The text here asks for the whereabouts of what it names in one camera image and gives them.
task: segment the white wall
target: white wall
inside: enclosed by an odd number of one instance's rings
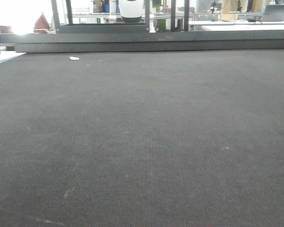
[[[51,23],[51,0],[0,0],[0,25],[12,26],[17,34],[31,33],[42,12]]]

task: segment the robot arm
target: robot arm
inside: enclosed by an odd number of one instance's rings
[[[117,0],[109,0],[109,16],[110,23],[116,22],[116,6]],[[126,23],[138,23],[142,18],[144,0],[119,0],[119,9],[121,18]],[[152,0],[150,0],[150,10],[152,12]],[[150,32],[155,32],[154,15],[150,13]]]

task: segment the cardboard box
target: cardboard box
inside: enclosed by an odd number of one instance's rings
[[[94,0],[94,13],[103,12],[101,0]]]

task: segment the white cylindrical device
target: white cylindrical device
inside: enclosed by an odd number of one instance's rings
[[[122,20],[126,23],[138,23],[142,18],[144,0],[119,0]]]

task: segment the laptop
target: laptop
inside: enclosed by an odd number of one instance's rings
[[[284,5],[267,5],[264,13],[257,20],[260,21],[284,21]]]

